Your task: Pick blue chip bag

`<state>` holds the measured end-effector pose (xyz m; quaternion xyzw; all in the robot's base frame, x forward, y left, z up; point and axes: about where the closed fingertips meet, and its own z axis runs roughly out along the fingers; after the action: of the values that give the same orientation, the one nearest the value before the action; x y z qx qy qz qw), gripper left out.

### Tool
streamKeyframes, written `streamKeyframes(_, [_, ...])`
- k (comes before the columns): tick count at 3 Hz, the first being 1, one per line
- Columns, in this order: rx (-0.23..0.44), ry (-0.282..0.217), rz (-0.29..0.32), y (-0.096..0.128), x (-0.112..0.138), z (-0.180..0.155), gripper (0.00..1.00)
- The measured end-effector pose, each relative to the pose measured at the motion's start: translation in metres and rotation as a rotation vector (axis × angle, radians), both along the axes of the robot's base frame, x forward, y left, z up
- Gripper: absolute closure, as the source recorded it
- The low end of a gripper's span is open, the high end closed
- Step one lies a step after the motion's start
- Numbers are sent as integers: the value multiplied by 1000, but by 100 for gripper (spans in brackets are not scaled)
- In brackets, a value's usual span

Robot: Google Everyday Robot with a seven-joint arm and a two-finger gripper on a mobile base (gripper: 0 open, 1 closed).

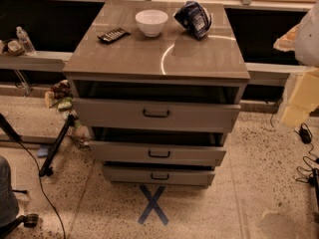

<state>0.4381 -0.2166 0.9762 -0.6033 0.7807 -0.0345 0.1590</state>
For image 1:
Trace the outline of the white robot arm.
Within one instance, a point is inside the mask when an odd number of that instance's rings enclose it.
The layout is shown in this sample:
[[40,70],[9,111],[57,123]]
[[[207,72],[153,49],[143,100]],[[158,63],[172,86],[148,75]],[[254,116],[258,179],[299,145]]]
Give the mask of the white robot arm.
[[297,80],[281,122],[297,127],[319,107],[319,2],[299,24],[275,41],[273,48],[293,51],[295,59],[307,70]]

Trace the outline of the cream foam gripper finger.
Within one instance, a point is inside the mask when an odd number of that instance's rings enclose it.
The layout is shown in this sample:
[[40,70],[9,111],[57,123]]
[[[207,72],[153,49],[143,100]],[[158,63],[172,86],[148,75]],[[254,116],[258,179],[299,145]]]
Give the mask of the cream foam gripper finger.
[[310,68],[297,80],[280,122],[298,127],[319,108],[319,68]]
[[298,28],[299,25],[295,25],[286,34],[278,38],[273,44],[273,48],[282,52],[294,51]]

